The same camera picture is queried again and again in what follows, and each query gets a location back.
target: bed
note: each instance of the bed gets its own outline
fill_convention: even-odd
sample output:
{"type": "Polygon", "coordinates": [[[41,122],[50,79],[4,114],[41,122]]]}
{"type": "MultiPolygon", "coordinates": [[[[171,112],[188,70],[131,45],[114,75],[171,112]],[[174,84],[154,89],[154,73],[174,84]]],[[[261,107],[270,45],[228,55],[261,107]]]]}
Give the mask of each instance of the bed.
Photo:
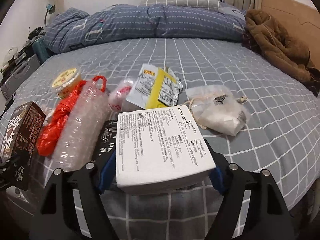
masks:
{"type": "MultiPolygon", "coordinates": [[[[61,71],[79,67],[87,80],[103,75],[112,90],[123,78],[137,76],[143,63],[169,66],[177,73],[184,86],[178,104],[187,100],[186,88],[201,85],[225,85],[237,98],[248,97],[245,107],[252,117],[237,136],[200,131],[212,149],[229,162],[248,171],[268,169],[288,209],[319,177],[320,100],[241,44],[214,39],[124,39],[55,55],[19,87],[14,104],[2,119],[1,136],[14,108],[23,101],[33,100],[48,108],[57,105],[59,99],[51,92],[50,82],[61,71]]],[[[9,204],[20,219],[26,222],[32,216],[58,166],[54,159],[35,155],[30,189],[19,198],[14,192],[8,194],[9,204]]],[[[89,236],[77,191],[74,198],[82,233],[89,236]]],[[[101,199],[120,239],[203,239],[222,196],[207,178],[187,188],[145,196],[128,195],[114,182],[101,199]]],[[[235,236],[241,234],[249,199],[250,192],[246,192],[235,236]]]]}

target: yellow label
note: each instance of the yellow label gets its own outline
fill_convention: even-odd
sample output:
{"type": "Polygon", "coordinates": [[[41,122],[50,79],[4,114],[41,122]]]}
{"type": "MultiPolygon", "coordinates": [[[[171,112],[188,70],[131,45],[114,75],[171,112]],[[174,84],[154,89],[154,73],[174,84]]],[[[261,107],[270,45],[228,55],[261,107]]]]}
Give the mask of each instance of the yellow label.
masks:
{"type": "Polygon", "coordinates": [[[77,68],[70,68],[66,71],[60,73],[60,75],[53,81],[52,87],[56,88],[63,85],[65,82],[69,81],[76,73],[77,68]]]}
{"type": "Polygon", "coordinates": [[[151,90],[151,93],[150,93],[150,97],[149,97],[148,102],[146,104],[146,109],[167,107],[166,105],[164,105],[163,103],[158,101],[159,94],[160,94],[162,84],[163,84],[165,77],[169,78],[175,84],[177,83],[177,81],[175,80],[175,78],[173,76],[171,76],[169,73],[167,73],[166,71],[159,68],[155,83],[154,83],[152,90],[151,90]]]}
{"type": "Polygon", "coordinates": [[[61,90],[59,93],[57,93],[57,95],[61,99],[66,98],[73,91],[73,89],[76,87],[76,85],[79,84],[80,81],[81,81],[81,76],[78,75],[78,77],[72,82],[72,84],[65,87],[63,90],[61,90]]]}
{"type": "Polygon", "coordinates": [[[147,69],[145,69],[145,70],[143,71],[143,73],[144,73],[145,75],[149,74],[149,75],[151,75],[151,76],[155,76],[155,75],[156,75],[153,71],[147,70],[147,69]]]}

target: white plastic bag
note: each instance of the white plastic bag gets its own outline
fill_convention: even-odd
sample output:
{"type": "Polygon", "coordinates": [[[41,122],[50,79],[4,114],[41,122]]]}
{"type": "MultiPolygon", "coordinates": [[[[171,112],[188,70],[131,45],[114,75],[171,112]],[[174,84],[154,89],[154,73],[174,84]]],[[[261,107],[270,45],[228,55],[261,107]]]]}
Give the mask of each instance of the white plastic bag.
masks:
{"type": "Polygon", "coordinates": [[[235,136],[250,118],[247,109],[225,86],[190,88],[186,94],[196,122],[205,128],[235,136]]]}
{"type": "Polygon", "coordinates": [[[54,113],[54,109],[48,108],[45,104],[42,104],[40,106],[42,112],[44,112],[45,114],[45,119],[44,119],[44,123],[42,124],[42,126],[48,125],[51,120],[52,120],[52,115],[54,113]]]}
{"type": "Polygon", "coordinates": [[[91,160],[104,122],[112,114],[108,95],[97,81],[87,81],[62,130],[52,158],[64,171],[80,169],[91,160]]]}

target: yellow label sticker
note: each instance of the yellow label sticker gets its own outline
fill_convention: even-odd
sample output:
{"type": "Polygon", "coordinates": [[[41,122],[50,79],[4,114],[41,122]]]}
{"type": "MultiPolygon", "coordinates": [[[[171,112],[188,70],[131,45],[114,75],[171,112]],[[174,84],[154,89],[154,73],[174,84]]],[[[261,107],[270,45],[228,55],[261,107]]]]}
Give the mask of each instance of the yellow label sticker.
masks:
{"type": "Polygon", "coordinates": [[[77,68],[70,68],[66,71],[63,71],[59,74],[59,76],[53,81],[52,87],[56,88],[63,85],[65,82],[69,81],[71,78],[74,77],[77,68]]]}
{"type": "Polygon", "coordinates": [[[167,107],[165,104],[158,100],[165,77],[169,78],[173,83],[177,83],[173,76],[159,68],[155,83],[152,87],[148,102],[146,104],[146,109],[167,107]]]}
{"type": "Polygon", "coordinates": [[[155,75],[156,75],[153,71],[147,70],[147,69],[145,69],[145,70],[143,71],[143,73],[144,73],[145,75],[149,74],[149,75],[151,75],[151,76],[155,76],[155,75]]]}

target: black box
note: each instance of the black box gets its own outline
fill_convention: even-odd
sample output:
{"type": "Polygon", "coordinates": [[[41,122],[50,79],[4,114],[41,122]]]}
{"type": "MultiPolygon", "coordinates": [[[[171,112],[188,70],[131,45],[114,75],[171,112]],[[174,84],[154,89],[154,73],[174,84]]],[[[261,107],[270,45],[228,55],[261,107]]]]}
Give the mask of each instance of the black box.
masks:
{"type": "Polygon", "coordinates": [[[11,116],[2,141],[2,161],[15,155],[19,158],[1,176],[22,190],[28,190],[31,157],[44,119],[44,112],[35,102],[18,106],[11,116]]]}

